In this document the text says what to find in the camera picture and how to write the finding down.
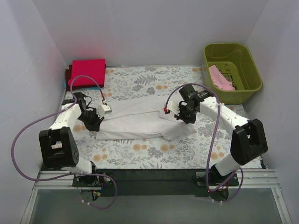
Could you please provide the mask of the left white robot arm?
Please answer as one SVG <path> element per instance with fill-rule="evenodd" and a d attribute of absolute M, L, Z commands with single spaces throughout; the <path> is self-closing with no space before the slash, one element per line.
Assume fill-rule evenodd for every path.
<path fill-rule="evenodd" d="M 47 130 L 39 133 L 39 142 L 43 164 L 47 169 L 60 169 L 79 175 L 95 173 L 96 167 L 91 161 L 80 157 L 73 137 L 73 129 L 77 120 L 84 123 L 91 132 L 98 132 L 105 115 L 112 111 L 107 103 L 97 108 L 86 104 L 87 96 L 81 92 L 72 99 L 62 102 L 63 110 Z"/>

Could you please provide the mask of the white t shirt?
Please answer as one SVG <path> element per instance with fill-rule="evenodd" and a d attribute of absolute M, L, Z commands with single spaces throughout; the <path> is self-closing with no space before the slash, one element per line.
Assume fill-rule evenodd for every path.
<path fill-rule="evenodd" d="M 196 132 L 193 124 L 176 120 L 163 111 L 167 96 L 114 100 L 112 113 L 100 124 L 97 140 L 130 140 L 163 137 L 172 140 Z"/>

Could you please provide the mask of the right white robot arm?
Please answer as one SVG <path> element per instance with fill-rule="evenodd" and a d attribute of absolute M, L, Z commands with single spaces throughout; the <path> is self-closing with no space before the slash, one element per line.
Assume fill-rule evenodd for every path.
<path fill-rule="evenodd" d="M 205 174 L 206 183 L 222 184 L 241 166 L 268 151 L 264 127 L 258 119 L 242 117 L 221 105 L 209 90 L 198 92 L 191 84 L 179 90 L 182 101 L 178 104 L 177 120 L 194 124 L 198 113 L 202 113 L 223 126 L 231 137 L 230 152 L 221 161 L 209 167 Z"/>

